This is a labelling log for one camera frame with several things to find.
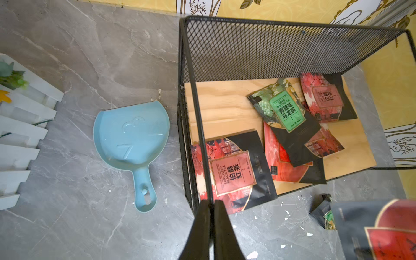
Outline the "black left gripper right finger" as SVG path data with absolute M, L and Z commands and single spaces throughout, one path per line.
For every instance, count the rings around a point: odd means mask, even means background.
M 213 206 L 213 251 L 215 260 L 244 260 L 225 204 L 216 200 Z

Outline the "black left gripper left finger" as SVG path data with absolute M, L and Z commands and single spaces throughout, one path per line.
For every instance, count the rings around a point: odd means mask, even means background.
M 179 260 L 209 260 L 213 228 L 213 205 L 209 200 L 200 202 L 190 234 Z

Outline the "red black tea bag front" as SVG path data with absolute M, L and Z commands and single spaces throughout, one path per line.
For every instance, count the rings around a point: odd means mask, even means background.
M 214 200 L 228 214 L 277 199 L 274 181 L 257 131 L 206 142 Z

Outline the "small green tea bag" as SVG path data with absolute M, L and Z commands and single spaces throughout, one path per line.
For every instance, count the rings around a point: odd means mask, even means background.
M 322 228 L 326 230 L 336 230 L 334 217 L 331 209 L 332 195 L 322 194 L 322 201 L 309 213 Z

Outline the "da hong pao tea bag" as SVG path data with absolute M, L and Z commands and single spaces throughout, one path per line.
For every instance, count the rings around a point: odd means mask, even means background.
M 334 223 L 347 260 L 414 260 L 416 201 L 332 203 Z

